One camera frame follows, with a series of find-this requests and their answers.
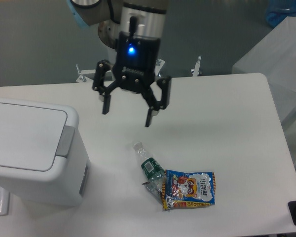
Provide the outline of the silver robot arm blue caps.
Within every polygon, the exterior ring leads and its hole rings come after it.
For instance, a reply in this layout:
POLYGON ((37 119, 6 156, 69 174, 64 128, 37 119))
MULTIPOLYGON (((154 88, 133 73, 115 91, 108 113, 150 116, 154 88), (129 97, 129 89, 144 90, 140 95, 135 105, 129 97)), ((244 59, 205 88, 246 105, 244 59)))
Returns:
POLYGON ((114 63, 97 63, 93 90, 103 100, 103 114, 110 109, 111 92, 117 87, 141 94, 148 105, 146 126, 159 110, 169 105, 171 77, 158 79, 155 73, 167 0, 69 0, 75 20, 81 26, 98 24, 106 33, 102 42, 116 51, 114 63))

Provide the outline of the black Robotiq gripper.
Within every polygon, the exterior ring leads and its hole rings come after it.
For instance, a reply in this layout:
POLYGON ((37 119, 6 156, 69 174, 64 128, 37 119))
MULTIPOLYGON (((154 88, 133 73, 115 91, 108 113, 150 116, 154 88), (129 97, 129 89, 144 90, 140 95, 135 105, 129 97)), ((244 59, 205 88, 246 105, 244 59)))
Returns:
POLYGON ((110 110, 111 92, 120 87, 124 90, 141 93, 148 104, 145 127, 152 123, 152 117, 159 110, 165 110, 170 103, 172 78, 170 76, 156 81, 161 89, 161 99, 157 101, 150 85, 155 78, 155 64, 161 39, 131 37, 129 33, 119 33, 117 55, 114 66, 108 60, 99 61, 93 79, 92 89, 103 98, 102 114, 110 110), (106 72, 112 69, 115 80, 104 86, 106 72))

